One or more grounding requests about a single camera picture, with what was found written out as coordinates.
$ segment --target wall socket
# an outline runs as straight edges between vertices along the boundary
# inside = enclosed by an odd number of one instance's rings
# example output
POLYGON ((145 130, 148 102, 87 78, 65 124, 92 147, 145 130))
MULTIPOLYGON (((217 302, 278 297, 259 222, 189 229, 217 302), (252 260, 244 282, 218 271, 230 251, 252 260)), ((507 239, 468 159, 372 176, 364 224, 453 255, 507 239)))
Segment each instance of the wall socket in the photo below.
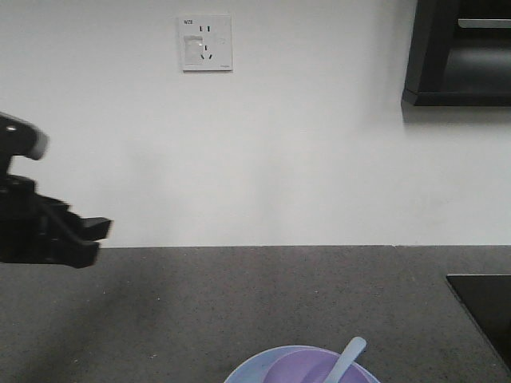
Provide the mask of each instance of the wall socket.
POLYGON ((232 70, 231 16, 183 16, 177 22, 184 71, 232 70))

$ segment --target dark countertop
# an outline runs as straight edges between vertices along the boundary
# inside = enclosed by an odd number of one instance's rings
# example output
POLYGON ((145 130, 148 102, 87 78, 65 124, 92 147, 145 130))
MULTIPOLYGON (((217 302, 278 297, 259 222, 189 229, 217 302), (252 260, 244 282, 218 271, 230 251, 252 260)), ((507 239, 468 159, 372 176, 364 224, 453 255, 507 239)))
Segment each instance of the dark countertop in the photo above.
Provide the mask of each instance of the dark countertop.
POLYGON ((382 383, 506 382, 446 274, 508 274, 511 247, 106 249, 0 264, 2 383, 223 383, 279 345, 340 351, 382 383))

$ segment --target spoon handle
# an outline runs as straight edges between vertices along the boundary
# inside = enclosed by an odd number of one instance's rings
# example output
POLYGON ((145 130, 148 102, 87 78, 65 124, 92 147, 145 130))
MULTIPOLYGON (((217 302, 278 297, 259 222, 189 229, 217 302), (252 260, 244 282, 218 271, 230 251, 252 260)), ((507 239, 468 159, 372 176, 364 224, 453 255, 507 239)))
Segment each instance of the spoon handle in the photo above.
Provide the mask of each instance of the spoon handle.
POLYGON ((323 383, 339 383, 344 373, 350 368, 351 363, 366 348, 366 345, 367 342, 364 338, 354 337, 351 339, 323 383))

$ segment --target black robotic arm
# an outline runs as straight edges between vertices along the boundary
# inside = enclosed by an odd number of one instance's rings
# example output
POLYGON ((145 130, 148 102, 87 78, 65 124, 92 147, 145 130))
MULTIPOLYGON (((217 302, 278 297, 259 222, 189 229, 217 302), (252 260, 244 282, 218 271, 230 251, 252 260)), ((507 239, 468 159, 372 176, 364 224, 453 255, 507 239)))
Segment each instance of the black robotic arm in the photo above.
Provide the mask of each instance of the black robotic arm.
POLYGON ((33 180, 8 173, 13 156, 39 160, 47 142, 32 124, 0 113, 0 262, 91 266, 111 221, 83 219, 37 194, 33 180))

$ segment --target induction cooktop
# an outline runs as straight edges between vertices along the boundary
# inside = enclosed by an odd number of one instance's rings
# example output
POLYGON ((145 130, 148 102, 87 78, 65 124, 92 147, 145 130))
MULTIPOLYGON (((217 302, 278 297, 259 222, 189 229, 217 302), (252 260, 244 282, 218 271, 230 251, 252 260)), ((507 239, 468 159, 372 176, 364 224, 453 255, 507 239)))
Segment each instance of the induction cooktop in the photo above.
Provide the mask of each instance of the induction cooktop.
POLYGON ((448 275, 461 304, 511 370, 511 275, 448 275))

